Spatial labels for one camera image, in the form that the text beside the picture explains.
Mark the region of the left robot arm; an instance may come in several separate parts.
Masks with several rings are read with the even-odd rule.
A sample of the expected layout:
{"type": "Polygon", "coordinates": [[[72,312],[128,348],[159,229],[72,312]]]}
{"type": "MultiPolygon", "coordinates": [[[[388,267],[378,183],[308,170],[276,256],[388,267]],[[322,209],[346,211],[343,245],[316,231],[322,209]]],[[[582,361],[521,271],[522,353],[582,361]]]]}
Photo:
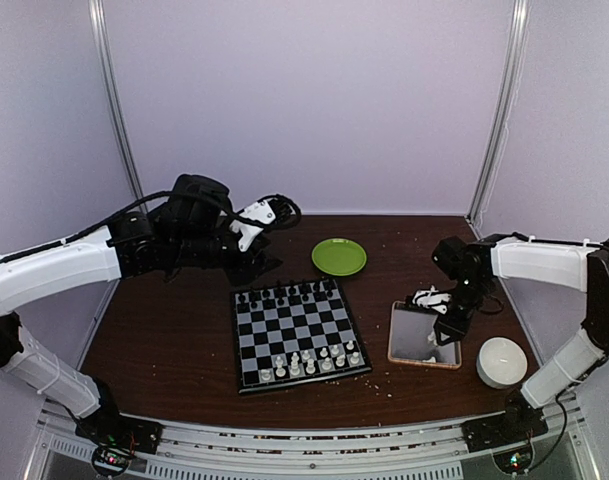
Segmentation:
{"type": "Polygon", "coordinates": [[[29,332],[28,305],[89,285],[152,272],[172,278],[187,268],[218,269],[233,285],[252,282],[280,262],[266,253],[267,234],[295,226],[296,203],[268,194],[237,210],[230,190],[202,175],[182,174],[69,236],[0,255],[0,370],[64,406],[107,444],[128,433],[110,390],[61,361],[29,332]]]}

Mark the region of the metal wooden tray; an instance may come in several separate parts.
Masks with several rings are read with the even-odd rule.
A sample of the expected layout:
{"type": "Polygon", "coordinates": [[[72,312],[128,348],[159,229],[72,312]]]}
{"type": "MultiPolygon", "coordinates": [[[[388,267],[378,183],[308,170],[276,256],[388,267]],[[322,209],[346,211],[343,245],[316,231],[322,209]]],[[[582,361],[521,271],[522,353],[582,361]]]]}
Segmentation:
{"type": "Polygon", "coordinates": [[[435,311],[409,308],[404,302],[395,301],[390,316],[388,360],[400,365],[458,370],[462,365],[459,342],[440,346],[436,337],[435,343],[427,342],[427,336],[434,333],[437,317],[435,311]]]}

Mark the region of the white chess piece tall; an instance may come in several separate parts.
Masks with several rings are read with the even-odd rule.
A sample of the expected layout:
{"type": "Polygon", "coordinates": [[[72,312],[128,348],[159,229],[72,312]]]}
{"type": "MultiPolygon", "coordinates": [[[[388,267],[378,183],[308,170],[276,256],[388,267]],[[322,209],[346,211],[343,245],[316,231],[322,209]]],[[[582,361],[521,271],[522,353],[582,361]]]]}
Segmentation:
{"type": "Polygon", "coordinates": [[[305,372],[308,375],[313,375],[316,372],[316,364],[313,359],[309,359],[306,363],[305,372]]]}

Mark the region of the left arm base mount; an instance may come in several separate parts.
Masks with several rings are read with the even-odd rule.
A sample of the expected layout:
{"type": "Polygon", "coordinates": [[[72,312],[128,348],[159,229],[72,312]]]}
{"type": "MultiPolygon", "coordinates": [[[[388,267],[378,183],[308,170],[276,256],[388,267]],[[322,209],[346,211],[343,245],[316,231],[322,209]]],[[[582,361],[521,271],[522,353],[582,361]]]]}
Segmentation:
{"type": "Polygon", "coordinates": [[[101,477],[109,478],[125,473],[140,453],[155,454],[161,440],[163,426],[154,421],[121,416],[115,425],[101,429],[89,418],[72,417],[75,434],[90,440],[95,449],[91,466],[101,477]]]}

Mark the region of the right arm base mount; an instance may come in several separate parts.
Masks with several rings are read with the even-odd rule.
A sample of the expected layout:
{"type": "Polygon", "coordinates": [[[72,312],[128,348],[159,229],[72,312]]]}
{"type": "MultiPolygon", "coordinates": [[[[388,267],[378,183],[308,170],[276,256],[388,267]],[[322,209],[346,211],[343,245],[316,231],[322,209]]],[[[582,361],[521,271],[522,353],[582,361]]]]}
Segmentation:
{"type": "Polygon", "coordinates": [[[517,476],[535,465],[532,442],[548,433],[548,425],[545,420],[514,425],[498,414],[464,422],[462,433],[470,453],[489,451],[502,473],[517,476]]]}

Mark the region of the black white chessboard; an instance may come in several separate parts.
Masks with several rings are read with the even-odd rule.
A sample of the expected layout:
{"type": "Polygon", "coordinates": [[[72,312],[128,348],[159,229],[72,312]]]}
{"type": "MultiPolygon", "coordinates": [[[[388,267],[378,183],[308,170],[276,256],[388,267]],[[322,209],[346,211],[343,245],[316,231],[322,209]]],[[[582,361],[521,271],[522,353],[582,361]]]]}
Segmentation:
{"type": "Polygon", "coordinates": [[[321,278],[273,286],[245,288],[230,294],[233,345],[240,395],[263,393],[293,388],[314,382],[339,380],[372,371],[366,351],[347,297],[334,278],[321,278]],[[346,344],[353,340],[353,351],[346,344]],[[340,352],[332,355],[330,347],[338,345],[340,352]],[[330,371],[322,371],[322,348],[328,350],[332,361],[330,371]],[[315,361],[316,372],[305,372],[307,361],[302,351],[308,350],[315,361]],[[291,378],[289,366],[293,352],[298,352],[301,375],[291,378]],[[360,361],[351,365],[349,357],[358,352],[360,361]],[[335,359],[346,357],[345,365],[338,368],[335,359]],[[283,378],[275,371],[275,359],[282,356],[286,370],[283,378]],[[273,379],[264,382],[260,371],[270,369],[273,379]]]}

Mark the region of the white bishop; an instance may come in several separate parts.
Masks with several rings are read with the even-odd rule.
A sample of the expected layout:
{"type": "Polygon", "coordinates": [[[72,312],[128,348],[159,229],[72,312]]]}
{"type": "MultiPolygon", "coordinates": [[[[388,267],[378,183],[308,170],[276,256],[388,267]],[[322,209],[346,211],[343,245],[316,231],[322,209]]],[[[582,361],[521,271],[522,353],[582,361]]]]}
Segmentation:
{"type": "Polygon", "coordinates": [[[301,375],[301,369],[298,363],[289,366],[289,375],[291,378],[296,378],[301,375]]]}

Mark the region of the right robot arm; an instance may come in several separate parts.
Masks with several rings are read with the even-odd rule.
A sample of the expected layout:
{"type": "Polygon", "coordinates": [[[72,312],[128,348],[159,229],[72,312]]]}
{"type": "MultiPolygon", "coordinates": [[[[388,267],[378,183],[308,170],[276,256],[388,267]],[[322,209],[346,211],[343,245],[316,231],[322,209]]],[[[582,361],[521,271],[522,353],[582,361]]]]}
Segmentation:
{"type": "Polygon", "coordinates": [[[535,424],[534,411],[563,397],[576,397],[587,422],[609,415],[609,238],[603,242],[542,240],[521,233],[496,233],[472,242],[440,240],[431,253],[452,281],[444,289],[421,288],[413,304],[436,319],[431,342],[457,345],[475,379],[504,393],[497,419],[503,440],[519,440],[535,424]],[[515,343],[527,361],[518,380],[501,385],[479,369],[491,334],[475,321],[515,314],[524,340],[515,343]]]}

